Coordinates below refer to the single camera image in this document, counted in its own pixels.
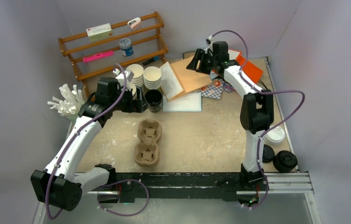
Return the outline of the orange paper bag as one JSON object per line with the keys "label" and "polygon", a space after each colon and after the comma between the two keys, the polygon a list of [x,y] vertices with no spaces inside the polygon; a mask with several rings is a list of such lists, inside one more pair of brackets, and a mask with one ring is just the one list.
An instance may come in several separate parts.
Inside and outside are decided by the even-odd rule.
{"label": "orange paper bag", "polygon": [[[243,65],[246,59],[242,56],[242,52],[238,50],[229,49],[229,59],[236,60],[240,65]],[[246,65],[243,68],[245,74],[255,83],[258,84],[258,81],[263,75],[263,71],[252,64],[250,61],[247,61]]]}

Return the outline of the kraft brown paper bag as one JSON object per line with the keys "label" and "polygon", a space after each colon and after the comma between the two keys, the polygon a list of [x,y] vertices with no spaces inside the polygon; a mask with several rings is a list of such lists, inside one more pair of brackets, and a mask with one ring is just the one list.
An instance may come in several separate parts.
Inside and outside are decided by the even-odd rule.
{"label": "kraft brown paper bag", "polygon": [[160,66],[161,89],[167,101],[175,100],[212,83],[208,74],[186,68],[192,59],[191,56],[174,63],[166,62]]}

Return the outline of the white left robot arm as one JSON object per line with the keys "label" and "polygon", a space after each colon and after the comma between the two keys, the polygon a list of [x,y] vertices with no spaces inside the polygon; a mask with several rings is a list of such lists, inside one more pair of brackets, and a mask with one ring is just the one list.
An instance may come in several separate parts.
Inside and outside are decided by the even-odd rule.
{"label": "white left robot arm", "polygon": [[43,169],[35,170],[31,183],[39,202],[59,211],[72,211],[82,196],[102,187],[113,190],[118,184],[116,169],[99,163],[90,171],[77,175],[79,164],[93,139],[99,134],[114,111],[142,113],[147,102],[140,87],[127,89],[117,79],[101,78],[96,92],[82,105],[74,128],[55,158]]}

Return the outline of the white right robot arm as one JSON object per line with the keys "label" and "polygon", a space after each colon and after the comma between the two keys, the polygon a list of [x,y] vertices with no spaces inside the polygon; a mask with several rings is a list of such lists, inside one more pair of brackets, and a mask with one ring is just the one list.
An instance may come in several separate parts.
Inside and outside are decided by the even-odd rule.
{"label": "white right robot arm", "polygon": [[208,75],[214,71],[241,96],[240,122],[246,131],[246,151],[239,183],[243,189],[252,189],[264,178],[264,135],[274,122],[272,92],[257,86],[239,62],[230,59],[225,41],[211,42],[207,49],[196,49],[186,68]]}

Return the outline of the white paper cup stack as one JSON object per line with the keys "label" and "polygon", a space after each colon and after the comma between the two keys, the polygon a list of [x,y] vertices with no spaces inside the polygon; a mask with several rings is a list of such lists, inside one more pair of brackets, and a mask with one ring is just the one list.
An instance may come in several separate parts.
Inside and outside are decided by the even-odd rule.
{"label": "white paper cup stack", "polygon": [[133,74],[133,77],[131,78],[130,82],[133,83],[136,87],[142,88],[144,86],[143,66],[140,64],[131,64],[126,69]]}

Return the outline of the brown pulp cup carrier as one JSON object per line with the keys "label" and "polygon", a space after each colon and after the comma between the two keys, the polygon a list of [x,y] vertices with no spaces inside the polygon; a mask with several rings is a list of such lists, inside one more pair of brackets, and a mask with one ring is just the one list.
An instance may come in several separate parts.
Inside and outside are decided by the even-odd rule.
{"label": "brown pulp cup carrier", "polygon": [[142,120],[138,125],[139,143],[134,148],[133,158],[140,167],[154,167],[159,163],[158,143],[162,137],[162,125],[154,120]]}

